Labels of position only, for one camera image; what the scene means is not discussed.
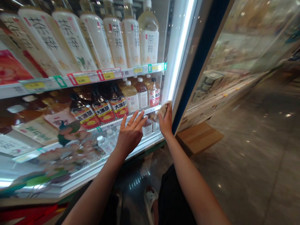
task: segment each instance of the plastic bottle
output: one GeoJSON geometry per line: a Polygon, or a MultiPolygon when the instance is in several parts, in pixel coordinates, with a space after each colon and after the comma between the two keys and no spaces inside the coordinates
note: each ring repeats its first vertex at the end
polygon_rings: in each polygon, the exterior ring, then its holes
{"type": "Polygon", "coordinates": [[[70,112],[77,120],[80,120],[85,129],[92,129],[101,125],[89,101],[79,98],[77,94],[70,94],[70,97],[73,100],[70,112]]]}
{"type": "Polygon", "coordinates": [[[63,37],[81,71],[97,70],[90,46],[81,29],[80,20],[72,13],[67,0],[52,0],[54,12],[52,13],[63,37]]]}
{"type": "Polygon", "coordinates": [[[148,100],[149,100],[150,107],[159,105],[160,87],[156,83],[156,78],[152,78],[151,83],[148,86],[148,100]]]}
{"type": "Polygon", "coordinates": [[[144,1],[144,12],[138,18],[141,64],[157,63],[159,24],[151,12],[151,0],[144,1]]]}
{"type": "Polygon", "coordinates": [[[24,1],[18,14],[62,76],[80,72],[55,20],[39,7],[37,0],[24,1]]]}
{"type": "Polygon", "coordinates": [[[12,128],[15,131],[42,145],[49,145],[58,141],[58,131],[44,120],[42,112],[26,110],[22,105],[14,105],[7,110],[15,113],[12,123],[12,128]]]}
{"type": "Polygon", "coordinates": [[[151,120],[148,118],[146,120],[146,122],[144,123],[143,127],[142,127],[142,131],[143,131],[143,136],[146,137],[148,135],[150,135],[152,133],[152,122],[151,120]]]}
{"type": "Polygon", "coordinates": [[[103,20],[106,36],[115,67],[126,69],[127,61],[124,48],[121,21],[116,17],[113,0],[104,0],[106,16],[103,20]]]}
{"type": "Polygon", "coordinates": [[[114,68],[102,19],[96,15],[90,0],[80,0],[82,29],[92,47],[99,69],[114,68]]]}
{"type": "Polygon", "coordinates": [[[116,84],[112,84],[110,92],[110,104],[117,118],[123,118],[128,115],[127,102],[125,96],[116,84]]]}
{"type": "Polygon", "coordinates": [[[110,141],[106,137],[99,136],[99,137],[97,137],[97,141],[98,141],[98,146],[106,154],[110,154],[114,150],[114,147],[112,146],[112,144],[110,143],[110,141]]]}
{"type": "Polygon", "coordinates": [[[124,44],[128,68],[133,68],[141,64],[140,35],[138,22],[133,16],[132,0],[123,0],[124,20],[122,30],[124,33],[124,44]]]}
{"type": "Polygon", "coordinates": [[[55,102],[53,98],[44,98],[43,103],[48,105],[44,111],[44,119],[56,128],[62,124],[69,125],[76,119],[70,113],[69,105],[55,102]]]}
{"type": "Polygon", "coordinates": [[[112,129],[108,129],[106,132],[107,132],[107,136],[106,136],[107,139],[110,141],[112,146],[115,148],[117,145],[117,141],[118,141],[117,133],[115,131],[113,131],[112,129]]]}
{"type": "Polygon", "coordinates": [[[147,87],[143,82],[143,78],[139,77],[135,88],[137,89],[138,104],[140,108],[145,108],[148,106],[148,91],[147,87]]]}
{"type": "Polygon", "coordinates": [[[116,118],[109,101],[97,89],[92,91],[92,108],[102,123],[112,122],[116,118]]]}
{"type": "Polygon", "coordinates": [[[24,96],[22,97],[22,99],[29,104],[27,110],[43,112],[47,108],[47,105],[45,105],[40,99],[37,99],[33,95],[24,96]]]}
{"type": "Polygon", "coordinates": [[[126,98],[129,113],[134,113],[139,109],[138,91],[131,85],[131,81],[126,81],[126,86],[123,88],[123,94],[126,98]]]}

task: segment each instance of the hand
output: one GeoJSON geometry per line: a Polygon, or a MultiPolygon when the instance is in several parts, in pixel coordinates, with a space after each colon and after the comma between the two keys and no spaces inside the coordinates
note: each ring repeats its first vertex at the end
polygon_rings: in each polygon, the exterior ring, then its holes
{"type": "Polygon", "coordinates": [[[138,110],[130,118],[127,126],[125,126],[127,115],[124,116],[121,123],[115,150],[119,151],[125,158],[137,147],[143,137],[142,126],[148,117],[143,118],[144,110],[138,117],[137,115],[138,110]]]}
{"type": "Polygon", "coordinates": [[[165,117],[163,118],[162,115],[158,114],[159,118],[159,127],[160,131],[162,132],[162,135],[166,138],[166,136],[173,136],[172,133],[172,108],[170,107],[170,104],[167,106],[167,112],[165,114],[165,117]]]}

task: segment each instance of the forearm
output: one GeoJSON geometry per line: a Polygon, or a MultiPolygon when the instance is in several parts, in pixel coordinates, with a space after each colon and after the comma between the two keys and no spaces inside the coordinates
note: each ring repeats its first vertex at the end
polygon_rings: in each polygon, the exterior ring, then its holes
{"type": "Polygon", "coordinates": [[[115,149],[63,224],[99,224],[125,156],[115,149]]]}
{"type": "Polygon", "coordinates": [[[173,135],[166,137],[182,192],[197,224],[229,223],[205,180],[173,135]]]}

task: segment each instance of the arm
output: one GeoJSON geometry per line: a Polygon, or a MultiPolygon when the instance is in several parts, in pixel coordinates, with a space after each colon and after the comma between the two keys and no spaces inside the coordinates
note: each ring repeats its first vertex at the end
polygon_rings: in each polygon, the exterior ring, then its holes
{"type": "Polygon", "coordinates": [[[127,116],[123,118],[114,151],[63,224],[99,224],[117,174],[126,157],[136,148],[143,136],[141,129],[147,117],[143,118],[143,111],[135,120],[137,114],[138,111],[128,122],[131,126],[125,127],[127,116]]]}
{"type": "Polygon", "coordinates": [[[179,185],[197,224],[230,224],[205,180],[172,134],[171,107],[168,105],[164,119],[161,114],[158,116],[161,132],[174,161],[179,185]]]}

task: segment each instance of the supermarket aisle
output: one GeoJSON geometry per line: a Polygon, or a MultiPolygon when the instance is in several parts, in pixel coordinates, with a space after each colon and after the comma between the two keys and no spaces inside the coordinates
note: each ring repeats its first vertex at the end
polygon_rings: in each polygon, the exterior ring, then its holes
{"type": "MultiPolygon", "coordinates": [[[[233,224],[300,223],[300,88],[278,73],[208,123],[225,137],[193,161],[233,224]]],[[[172,164],[166,146],[120,174],[122,224],[148,224],[147,185],[172,164]]]]}

